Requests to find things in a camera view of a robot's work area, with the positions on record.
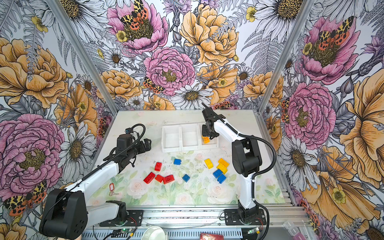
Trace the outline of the white three-compartment container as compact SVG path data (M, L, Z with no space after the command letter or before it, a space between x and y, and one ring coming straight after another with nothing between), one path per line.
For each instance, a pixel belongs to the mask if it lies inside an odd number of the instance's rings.
M161 141L163 153L202 151L218 148L218 138L211 140L208 144L203 144L203 124L188 123L163 126Z

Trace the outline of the yellow lego brick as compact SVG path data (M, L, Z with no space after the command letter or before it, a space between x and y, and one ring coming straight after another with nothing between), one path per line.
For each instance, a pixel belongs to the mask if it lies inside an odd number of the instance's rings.
M203 139L203 144L208 144L211 140L209 137L202 137Z
M224 175L227 173L228 168L223 164L218 164L217 169L220 170Z
M229 164L227 161L225 161L223 158L220 158L219 161L218 161L218 163L219 163L220 165L225 166L226 168L230 165L230 164Z
M206 159L206 160L204 160L204 163L205 163L205 165L206 165L206 167L208 168L208 169L211 169L211 168L213 168L213 163L212 163L212 161L210 160L210 159Z

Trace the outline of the red lego brick long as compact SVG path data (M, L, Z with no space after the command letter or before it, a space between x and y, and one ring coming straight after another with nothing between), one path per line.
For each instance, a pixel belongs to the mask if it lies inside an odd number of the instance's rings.
M156 177L156 174L154 174L153 172L150 172L145 178L144 178L144 182L148 185L150 184Z

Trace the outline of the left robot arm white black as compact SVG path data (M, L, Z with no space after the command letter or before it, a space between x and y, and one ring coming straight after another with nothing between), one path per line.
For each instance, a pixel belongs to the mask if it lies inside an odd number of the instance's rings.
M107 181L126 167L134 167L138 155L151 150L152 141L144 137L145 132L143 124L127 128L101 165L68 187L52 190L46 198L40 234L75 240L86 228L99 223L125 224L128 213L124 202L107 201L98 206L87 206L86 203Z

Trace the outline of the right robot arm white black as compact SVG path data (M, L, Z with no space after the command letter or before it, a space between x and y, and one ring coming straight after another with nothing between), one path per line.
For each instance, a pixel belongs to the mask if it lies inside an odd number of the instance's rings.
M202 111L206 121L202 126L202 134L211 140L223 137L232 147L232 163L235 171L241 175L241 194L238 200L238 214L243 223L250 223L258 214L255 204L254 182L252 175L258 173L262 158L258 141L246 136L234 128L223 115L218 115L211 107Z

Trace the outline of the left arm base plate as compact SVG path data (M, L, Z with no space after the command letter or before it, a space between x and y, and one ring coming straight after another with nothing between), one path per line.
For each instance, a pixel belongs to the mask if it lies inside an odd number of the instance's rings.
M125 214L118 214L112 220L99 224L100 227L140 227L143 220L143 210L127 210Z

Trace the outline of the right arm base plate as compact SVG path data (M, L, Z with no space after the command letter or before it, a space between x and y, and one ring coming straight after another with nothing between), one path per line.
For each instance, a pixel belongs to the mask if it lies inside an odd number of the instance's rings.
M225 209L224 218L226 226L265 226L267 224L263 210L259 210L259 213L254 217L242 221L237 209Z

